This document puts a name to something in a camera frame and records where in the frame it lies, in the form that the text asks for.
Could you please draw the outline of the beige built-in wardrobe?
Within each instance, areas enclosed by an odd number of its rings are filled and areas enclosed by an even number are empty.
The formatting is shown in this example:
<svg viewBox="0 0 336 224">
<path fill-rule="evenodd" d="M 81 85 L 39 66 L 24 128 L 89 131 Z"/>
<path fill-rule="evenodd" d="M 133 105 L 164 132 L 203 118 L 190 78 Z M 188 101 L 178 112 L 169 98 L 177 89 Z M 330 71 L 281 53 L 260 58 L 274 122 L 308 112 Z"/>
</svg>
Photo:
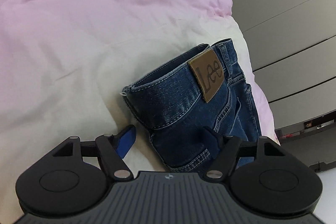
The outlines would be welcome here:
<svg viewBox="0 0 336 224">
<path fill-rule="evenodd" d="M 335 110 L 335 0 L 233 0 L 276 128 Z"/>
</svg>

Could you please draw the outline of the pink floral bed quilt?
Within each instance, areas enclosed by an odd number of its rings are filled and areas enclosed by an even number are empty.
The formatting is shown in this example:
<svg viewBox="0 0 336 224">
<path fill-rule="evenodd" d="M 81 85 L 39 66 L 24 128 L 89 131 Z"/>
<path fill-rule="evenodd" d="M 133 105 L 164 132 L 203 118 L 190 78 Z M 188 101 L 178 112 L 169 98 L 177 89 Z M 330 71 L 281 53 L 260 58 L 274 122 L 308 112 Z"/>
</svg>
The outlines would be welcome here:
<svg viewBox="0 0 336 224">
<path fill-rule="evenodd" d="M 231 38 L 261 131 L 276 138 L 232 0 L 1 0 L 1 223 L 22 211 L 18 176 L 71 135 L 133 121 L 121 90 L 201 43 Z"/>
</svg>

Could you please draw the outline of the blue denim jeans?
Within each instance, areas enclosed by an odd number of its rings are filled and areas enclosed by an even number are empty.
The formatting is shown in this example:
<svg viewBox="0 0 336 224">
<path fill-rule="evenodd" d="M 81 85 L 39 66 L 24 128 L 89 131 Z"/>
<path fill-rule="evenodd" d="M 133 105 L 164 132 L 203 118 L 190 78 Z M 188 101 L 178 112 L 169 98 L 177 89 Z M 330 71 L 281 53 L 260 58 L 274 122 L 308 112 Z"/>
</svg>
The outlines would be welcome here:
<svg viewBox="0 0 336 224">
<path fill-rule="evenodd" d="M 123 88 L 123 99 L 171 172 L 200 172 L 222 137 L 255 142 L 261 128 L 233 41 L 199 44 Z"/>
</svg>

